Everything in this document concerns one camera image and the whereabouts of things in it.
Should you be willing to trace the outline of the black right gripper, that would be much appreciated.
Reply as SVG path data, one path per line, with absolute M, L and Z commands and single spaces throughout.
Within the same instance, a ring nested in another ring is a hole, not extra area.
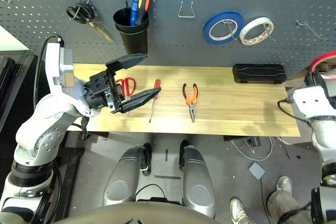
M 305 84 L 306 86 L 320 86 L 324 89 L 325 94 L 329 94 L 326 82 L 318 71 L 311 72 L 308 70 L 305 76 Z

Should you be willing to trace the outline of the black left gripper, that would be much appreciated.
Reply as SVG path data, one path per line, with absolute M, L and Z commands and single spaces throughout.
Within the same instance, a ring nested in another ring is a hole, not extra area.
M 130 100 L 123 102 L 124 95 L 120 84 L 115 81 L 115 72 L 122 69 L 129 69 L 138 65 L 147 57 L 147 54 L 130 54 L 119 57 L 106 63 L 106 70 L 90 77 L 84 86 L 85 101 L 91 109 L 107 107 L 111 113 L 127 113 L 145 105 L 154 99 L 161 88 L 144 90 L 133 95 Z

